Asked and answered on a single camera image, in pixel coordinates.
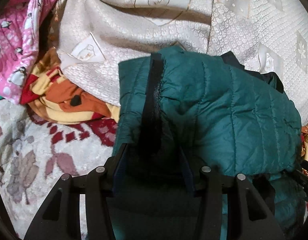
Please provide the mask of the green quilted puffer jacket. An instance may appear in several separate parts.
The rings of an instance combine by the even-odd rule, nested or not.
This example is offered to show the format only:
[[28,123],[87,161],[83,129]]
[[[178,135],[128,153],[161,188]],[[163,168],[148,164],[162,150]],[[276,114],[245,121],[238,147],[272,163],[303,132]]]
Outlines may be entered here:
[[275,73],[169,47],[119,63],[119,82],[89,239],[299,239],[301,118]]

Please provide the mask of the pink penguin print garment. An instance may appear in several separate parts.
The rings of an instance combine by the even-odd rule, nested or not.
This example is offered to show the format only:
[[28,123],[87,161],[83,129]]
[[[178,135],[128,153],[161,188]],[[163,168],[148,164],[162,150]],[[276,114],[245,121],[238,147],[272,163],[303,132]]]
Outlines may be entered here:
[[40,25],[57,0],[9,0],[0,15],[0,96],[18,104],[39,53]]

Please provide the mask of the white floral fleece blanket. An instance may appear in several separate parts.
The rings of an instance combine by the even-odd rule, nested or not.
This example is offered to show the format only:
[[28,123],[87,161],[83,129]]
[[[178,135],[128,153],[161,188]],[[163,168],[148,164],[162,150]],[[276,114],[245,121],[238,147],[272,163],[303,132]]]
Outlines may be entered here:
[[110,118],[55,124],[0,100],[0,194],[20,238],[61,175],[84,175],[105,163],[116,129]]

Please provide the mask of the cream patterned quilt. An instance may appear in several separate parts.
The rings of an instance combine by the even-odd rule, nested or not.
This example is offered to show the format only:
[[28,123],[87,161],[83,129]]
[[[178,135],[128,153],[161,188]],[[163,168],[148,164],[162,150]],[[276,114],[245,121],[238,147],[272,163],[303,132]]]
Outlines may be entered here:
[[58,0],[48,42],[70,81],[119,105],[118,64],[169,46],[232,51],[275,72],[308,122],[308,13],[300,0]]

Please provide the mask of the orange yellow red blanket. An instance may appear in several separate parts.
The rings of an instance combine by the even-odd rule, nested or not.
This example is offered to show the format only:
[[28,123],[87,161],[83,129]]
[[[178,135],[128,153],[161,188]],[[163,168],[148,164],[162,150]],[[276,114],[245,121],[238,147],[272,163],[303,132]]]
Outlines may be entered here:
[[113,152],[134,144],[143,165],[165,166],[182,154],[222,174],[277,173],[308,161],[308,124],[278,76],[246,70],[233,53],[209,56],[177,47],[119,64],[120,106],[72,83],[49,51],[26,81],[21,102],[49,122],[102,117],[118,128]]

